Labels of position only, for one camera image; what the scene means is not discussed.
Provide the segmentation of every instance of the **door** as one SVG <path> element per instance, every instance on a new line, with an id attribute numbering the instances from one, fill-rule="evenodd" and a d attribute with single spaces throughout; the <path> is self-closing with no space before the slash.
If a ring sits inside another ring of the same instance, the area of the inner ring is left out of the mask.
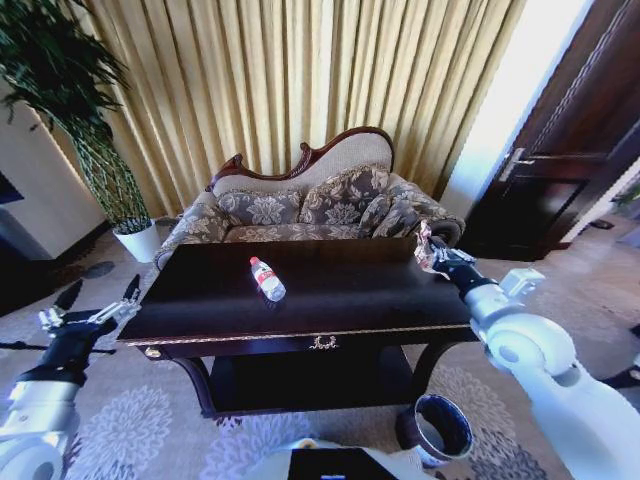
<path id="1" fill-rule="evenodd" d="M 640 0 L 596 0 L 473 209 L 461 248 L 515 260 L 558 248 L 638 158 L 639 118 Z"/>

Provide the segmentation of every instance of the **crumpled paper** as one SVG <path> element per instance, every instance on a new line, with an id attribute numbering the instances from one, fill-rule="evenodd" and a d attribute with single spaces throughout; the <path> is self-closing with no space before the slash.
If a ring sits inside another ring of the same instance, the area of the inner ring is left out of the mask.
<path id="1" fill-rule="evenodd" d="M 429 238 L 431 237 L 431 228 L 429 228 L 426 220 L 422 220 L 420 222 L 420 228 L 416 232 L 416 236 L 418 237 L 418 246 L 416 247 L 413 254 L 416 257 L 418 266 L 424 272 L 435 273 L 437 275 L 442 275 L 446 279 L 449 279 L 446 274 L 437 272 L 433 269 L 433 262 L 435 261 L 436 256 L 434 251 L 431 249 L 431 244 L 429 243 Z"/>

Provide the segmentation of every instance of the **sofa cushion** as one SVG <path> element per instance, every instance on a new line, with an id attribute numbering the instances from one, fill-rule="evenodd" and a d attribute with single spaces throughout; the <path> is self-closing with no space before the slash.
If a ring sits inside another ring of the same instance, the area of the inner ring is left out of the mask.
<path id="1" fill-rule="evenodd" d="M 411 203 L 414 210 L 421 215 L 421 218 L 429 222 L 447 218 L 447 211 L 433 198 L 420 190 L 415 183 L 402 181 L 387 190 L 387 195 L 392 202 L 406 200 Z"/>
<path id="2" fill-rule="evenodd" d="M 233 225 L 295 223 L 300 213 L 300 192 L 264 193 L 236 190 L 218 199 Z"/>
<path id="3" fill-rule="evenodd" d="M 275 242 L 287 240 L 343 240 L 358 238 L 358 225 L 289 225 L 233 227 L 225 237 L 225 243 Z"/>
<path id="4" fill-rule="evenodd" d="M 389 213 L 391 198 L 381 193 L 374 198 L 360 219 L 360 230 L 364 236 L 370 236 Z"/>
<path id="5" fill-rule="evenodd" d="M 300 221 L 316 225 L 358 223 L 388 181 L 389 172 L 380 165 L 359 165 L 344 170 L 309 190 Z"/>
<path id="6" fill-rule="evenodd" d="M 406 237 L 420 217 L 408 200 L 396 200 L 372 237 Z"/>

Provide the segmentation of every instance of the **white plant pot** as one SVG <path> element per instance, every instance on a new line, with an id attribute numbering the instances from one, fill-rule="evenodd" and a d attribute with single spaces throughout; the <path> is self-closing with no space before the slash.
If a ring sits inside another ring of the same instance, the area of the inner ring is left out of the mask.
<path id="1" fill-rule="evenodd" d="M 151 226 L 141 232 L 120 235 L 114 230 L 113 234 L 140 263 L 152 261 L 156 251 L 160 248 L 160 237 L 153 220 L 151 220 Z"/>

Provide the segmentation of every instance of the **carved wooden frame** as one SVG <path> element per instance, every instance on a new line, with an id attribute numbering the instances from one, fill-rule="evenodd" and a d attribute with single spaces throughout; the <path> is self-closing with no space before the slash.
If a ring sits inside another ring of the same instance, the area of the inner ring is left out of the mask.
<path id="1" fill-rule="evenodd" d="M 262 175 L 260 173 L 256 173 L 252 170 L 249 170 L 242 164 L 242 154 L 238 153 L 227 160 L 218 173 L 214 175 L 211 179 L 211 183 L 206 191 L 210 192 L 213 190 L 213 186 L 216 184 L 218 180 L 228 175 L 242 175 L 250 178 L 257 178 L 260 180 L 269 180 L 269 181 L 281 181 L 281 180 L 289 180 L 290 178 L 295 178 L 303 172 L 307 171 L 312 165 L 314 165 L 318 160 L 320 160 L 325 153 L 339 144 L 346 138 L 351 137 L 352 135 L 357 135 L 359 133 L 374 133 L 376 135 L 380 135 L 384 138 L 389 144 L 389 148 L 391 148 L 391 167 L 390 170 L 393 169 L 393 161 L 394 161 L 394 151 L 393 151 L 393 142 L 391 137 L 384 130 L 377 127 L 356 127 L 351 128 L 345 132 L 342 132 L 340 135 L 335 137 L 325 146 L 320 148 L 311 148 L 308 143 L 302 142 L 300 144 L 300 149 L 302 150 L 302 156 L 298 164 L 289 170 L 287 173 L 283 173 L 281 175 Z"/>

